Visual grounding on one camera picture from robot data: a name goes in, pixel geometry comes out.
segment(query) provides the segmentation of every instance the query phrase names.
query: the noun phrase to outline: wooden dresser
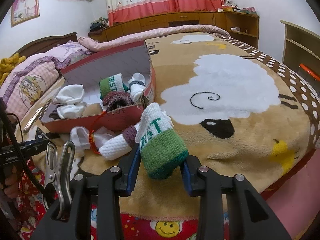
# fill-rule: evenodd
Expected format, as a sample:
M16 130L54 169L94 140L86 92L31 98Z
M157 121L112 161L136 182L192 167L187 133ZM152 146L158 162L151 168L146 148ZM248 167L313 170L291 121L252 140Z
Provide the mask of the wooden dresser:
M103 30L92 39L105 42L116 38L153 30L181 25L208 24L220 27L230 33L231 37L258 48L259 16L238 12L173 12L153 15L113 25ZM239 27L241 32L234 32L232 27Z

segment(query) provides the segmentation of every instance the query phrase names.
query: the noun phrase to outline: bed headboard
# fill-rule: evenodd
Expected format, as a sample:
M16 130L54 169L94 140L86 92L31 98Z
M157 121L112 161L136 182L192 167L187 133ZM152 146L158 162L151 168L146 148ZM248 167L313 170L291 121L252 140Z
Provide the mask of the bed headboard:
M58 44L65 44L68 41L78 42L77 33L69 33L63 36L50 36L44 37L36 41L29 42L24 45L21 49L17 50L15 53L19 53L20 57L26 56L30 57L31 55L47 52L49 49L54 48Z

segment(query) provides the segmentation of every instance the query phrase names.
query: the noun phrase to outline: yellow smiley face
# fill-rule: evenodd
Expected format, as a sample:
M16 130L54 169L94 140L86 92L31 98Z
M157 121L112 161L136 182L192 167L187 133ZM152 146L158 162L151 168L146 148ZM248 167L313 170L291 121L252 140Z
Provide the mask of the yellow smiley face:
M174 237L180 231L180 224L177 221L159 221L156 224L156 232L162 237Z

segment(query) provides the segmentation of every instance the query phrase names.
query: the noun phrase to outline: red box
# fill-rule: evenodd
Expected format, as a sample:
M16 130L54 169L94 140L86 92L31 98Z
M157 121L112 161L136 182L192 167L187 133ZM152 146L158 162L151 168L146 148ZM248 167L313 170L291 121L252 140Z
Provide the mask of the red box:
M92 127L92 123L100 115L54 120L49 118L49 114L56 105L50 103L41 119L42 124L53 133L69 133L75 126L84 126L88 130L104 126L112 131L120 131L138 123L144 108L154 101L156 89L155 71L145 41L94 53L61 70L65 78L63 86L81 84L85 91L83 102L101 103L101 105L99 88L101 79L121 73L126 83L136 72L143 74L146 78L146 89L139 104L108 112L96 122L95 127Z

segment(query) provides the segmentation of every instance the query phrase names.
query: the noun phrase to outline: metal clip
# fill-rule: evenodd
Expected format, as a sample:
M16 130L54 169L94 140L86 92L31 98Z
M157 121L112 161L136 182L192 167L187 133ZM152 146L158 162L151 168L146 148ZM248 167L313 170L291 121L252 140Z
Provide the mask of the metal clip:
M58 194L60 210L56 217L57 219L61 218L63 212L71 206L72 198L69 184L70 171L75 152L76 147L74 143L67 141L63 146L60 161L58 163L57 147L52 142L47 146L44 188L50 190L53 197L55 193ZM48 203L44 196L42 196L42 201L44 208L47 211L51 203Z

